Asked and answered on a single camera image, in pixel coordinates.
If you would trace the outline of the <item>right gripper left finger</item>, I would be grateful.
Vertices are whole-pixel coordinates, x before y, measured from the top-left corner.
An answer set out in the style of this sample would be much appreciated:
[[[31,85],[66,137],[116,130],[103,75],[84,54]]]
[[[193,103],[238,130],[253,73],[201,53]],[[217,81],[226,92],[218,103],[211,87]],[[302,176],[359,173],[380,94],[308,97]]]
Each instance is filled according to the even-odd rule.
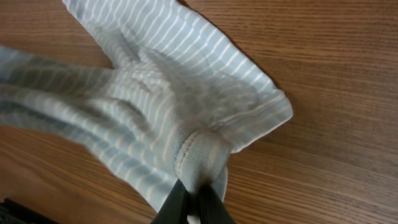
[[[178,179],[150,224],[187,224],[189,193]]]

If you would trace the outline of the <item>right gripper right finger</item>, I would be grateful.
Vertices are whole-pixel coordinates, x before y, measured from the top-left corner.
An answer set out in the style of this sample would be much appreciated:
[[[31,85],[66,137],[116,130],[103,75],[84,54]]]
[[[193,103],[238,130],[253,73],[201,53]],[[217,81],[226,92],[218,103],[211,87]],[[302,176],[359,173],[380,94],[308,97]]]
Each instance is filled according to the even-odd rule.
[[[210,185],[198,192],[198,211],[201,224],[236,224]]]

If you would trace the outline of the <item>light blue striped shorts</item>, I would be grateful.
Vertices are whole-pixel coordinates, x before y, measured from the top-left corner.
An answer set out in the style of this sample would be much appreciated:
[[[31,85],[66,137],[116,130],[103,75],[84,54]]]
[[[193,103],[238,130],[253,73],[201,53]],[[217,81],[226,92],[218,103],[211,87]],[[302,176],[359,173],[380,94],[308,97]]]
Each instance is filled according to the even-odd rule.
[[[227,163],[293,115],[284,92],[177,1],[65,1],[113,64],[1,47],[1,124],[84,145],[159,211],[181,181],[224,199]]]

